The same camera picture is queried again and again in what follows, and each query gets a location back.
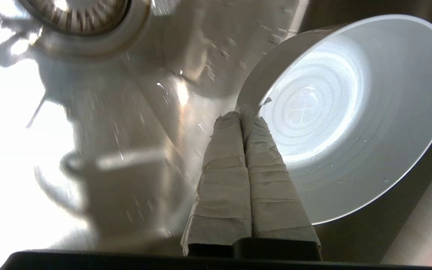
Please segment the concentric rings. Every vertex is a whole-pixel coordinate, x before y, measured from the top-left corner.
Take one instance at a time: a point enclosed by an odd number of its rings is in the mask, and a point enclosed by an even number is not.
[[[283,159],[292,165],[324,155],[344,138],[365,96],[354,44],[339,37],[293,63],[262,107]]]
[[[53,28],[78,36],[103,34],[123,19],[127,0],[20,0]]]

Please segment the paper towel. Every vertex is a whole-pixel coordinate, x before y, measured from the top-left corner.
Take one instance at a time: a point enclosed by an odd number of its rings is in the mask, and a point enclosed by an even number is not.
[[[250,184],[237,112],[219,117],[203,158],[202,174],[181,239],[189,244],[232,245],[252,233]]]
[[[256,118],[246,142],[252,236],[314,241],[319,238],[300,201],[266,122]]]

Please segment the sink drain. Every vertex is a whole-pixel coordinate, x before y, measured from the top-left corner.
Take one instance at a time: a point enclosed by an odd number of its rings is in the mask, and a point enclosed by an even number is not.
[[[65,34],[91,36],[113,30],[123,19],[127,0],[19,0]]]

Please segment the stainless steel sink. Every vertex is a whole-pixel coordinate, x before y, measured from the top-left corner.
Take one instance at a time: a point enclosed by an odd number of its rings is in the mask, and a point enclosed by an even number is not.
[[[34,12],[0,0],[0,265],[34,248],[180,254],[213,122],[257,62],[308,29],[432,22],[432,0],[132,0],[133,28],[89,37]],[[432,179],[432,148],[413,171],[319,226],[326,257],[379,262]]]

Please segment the sink basin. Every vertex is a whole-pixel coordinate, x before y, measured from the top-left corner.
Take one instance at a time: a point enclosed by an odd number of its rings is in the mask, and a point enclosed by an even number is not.
[[[214,120],[266,53],[295,33],[379,14],[432,22],[432,0],[131,5],[139,16],[121,25],[138,27],[68,37],[0,0],[0,266],[37,248],[180,255]],[[418,183],[410,177],[398,185]],[[335,236],[350,231],[373,244],[349,239],[359,253],[347,260],[380,260],[427,184],[416,186],[319,227],[324,255],[348,258]],[[376,233],[383,219],[393,226]]]

